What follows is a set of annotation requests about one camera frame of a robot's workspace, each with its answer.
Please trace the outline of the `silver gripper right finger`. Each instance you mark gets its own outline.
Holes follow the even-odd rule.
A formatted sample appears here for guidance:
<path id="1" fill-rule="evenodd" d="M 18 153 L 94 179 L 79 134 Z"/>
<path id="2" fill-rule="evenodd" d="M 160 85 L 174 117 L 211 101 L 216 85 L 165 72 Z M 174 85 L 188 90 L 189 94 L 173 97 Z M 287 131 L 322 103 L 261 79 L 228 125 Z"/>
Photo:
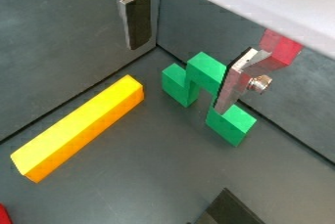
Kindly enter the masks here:
<path id="1" fill-rule="evenodd" d="M 221 81 L 215 110 L 224 114 L 248 90 L 261 94 L 270 87 L 272 78 L 267 75 L 270 68 L 270 53 L 249 47 L 228 65 Z"/>

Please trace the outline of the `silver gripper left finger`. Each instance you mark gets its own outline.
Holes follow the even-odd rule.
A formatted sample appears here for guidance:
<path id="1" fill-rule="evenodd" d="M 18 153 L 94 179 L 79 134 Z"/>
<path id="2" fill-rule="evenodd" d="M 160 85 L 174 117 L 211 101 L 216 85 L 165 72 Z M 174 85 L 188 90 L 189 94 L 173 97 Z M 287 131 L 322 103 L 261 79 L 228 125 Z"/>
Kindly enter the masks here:
<path id="1" fill-rule="evenodd" d="M 152 37 L 150 0 L 118 0 L 118 2 L 127 46 L 136 50 Z"/>

